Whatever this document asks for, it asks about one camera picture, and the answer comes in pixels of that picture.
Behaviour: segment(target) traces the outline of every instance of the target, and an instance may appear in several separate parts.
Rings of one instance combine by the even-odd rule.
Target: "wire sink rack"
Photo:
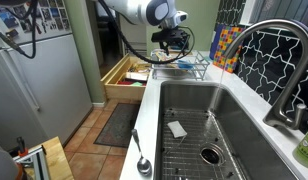
[[[179,121],[188,133],[182,144],[180,138],[174,138],[167,123]],[[169,108],[163,115],[162,147],[164,152],[160,167],[162,172],[159,179],[213,179],[213,180],[240,180],[243,174],[238,165],[231,158],[231,152],[226,148],[216,121],[209,119],[204,111]],[[222,149],[224,163],[220,165],[208,164],[200,157],[200,149],[213,143]]]
[[[210,63],[199,51],[196,52],[196,55],[188,55],[182,58],[182,61],[174,61],[169,64],[152,64],[153,79],[173,78],[203,81]]]

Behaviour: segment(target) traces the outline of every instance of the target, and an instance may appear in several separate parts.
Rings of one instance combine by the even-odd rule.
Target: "refrigerator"
[[[16,14],[24,4],[11,8]],[[40,0],[35,28],[37,54],[28,59],[0,40],[0,146],[22,136],[27,147],[70,136],[92,109],[80,59],[62,0]],[[0,32],[31,54],[31,18],[20,21],[0,8]]]

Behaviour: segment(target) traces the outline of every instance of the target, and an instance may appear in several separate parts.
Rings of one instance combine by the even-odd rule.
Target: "sink basin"
[[[173,121],[184,139],[174,138],[167,126]],[[154,166],[154,179],[297,179],[218,84],[162,83]]]

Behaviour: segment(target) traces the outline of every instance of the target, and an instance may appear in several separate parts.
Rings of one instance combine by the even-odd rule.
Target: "sink drain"
[[[200,151],[202,159],[212,165],[222,165],[224,163],[223,150],[216,144],[207,143],[204,144]]]

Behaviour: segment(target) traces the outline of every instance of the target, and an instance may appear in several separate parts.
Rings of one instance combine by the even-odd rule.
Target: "terracotta tile floor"
[[[110,100],[104,108],[94,108],[64,151],[76,180],[119,179],[127,148],[93,144],[118,103],[139,101]]]

